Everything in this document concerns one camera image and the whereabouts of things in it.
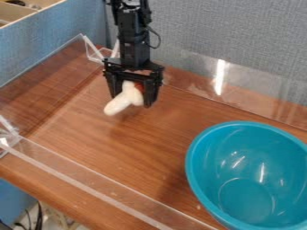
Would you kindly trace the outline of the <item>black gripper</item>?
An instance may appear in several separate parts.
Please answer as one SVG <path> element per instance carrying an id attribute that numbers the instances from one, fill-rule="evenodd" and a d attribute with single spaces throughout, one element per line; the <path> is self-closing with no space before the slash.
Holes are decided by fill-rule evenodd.
<path id="1" fill-rule="evenodd" d="M 140 83 L 144 86 L 144 106 L 151 107 L 159 97 L 164 67 L 151 61 L 139 67 L 126 66 L 116 58 L 105 58 L 102 64 L 110 96 L 122 91 L 124 80 Z"/>

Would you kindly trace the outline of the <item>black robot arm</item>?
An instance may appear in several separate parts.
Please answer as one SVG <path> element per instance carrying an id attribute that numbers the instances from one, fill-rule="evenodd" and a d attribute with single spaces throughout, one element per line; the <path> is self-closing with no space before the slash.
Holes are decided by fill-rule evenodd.
<path id="1" fill-rule="evenodd" d="M 149 59 L 149 33 L 155 31 L 148 26 L 151 10 L 148 0 L 110 0 L 113 23 L 117 26 L 120 57 L 102 59 L 102 75 L 109 93 L 114 98 L 124 91 L 124 81 L 143 86 L 143 103 L 148 108 L 159 97 L 164 66 Z"/>

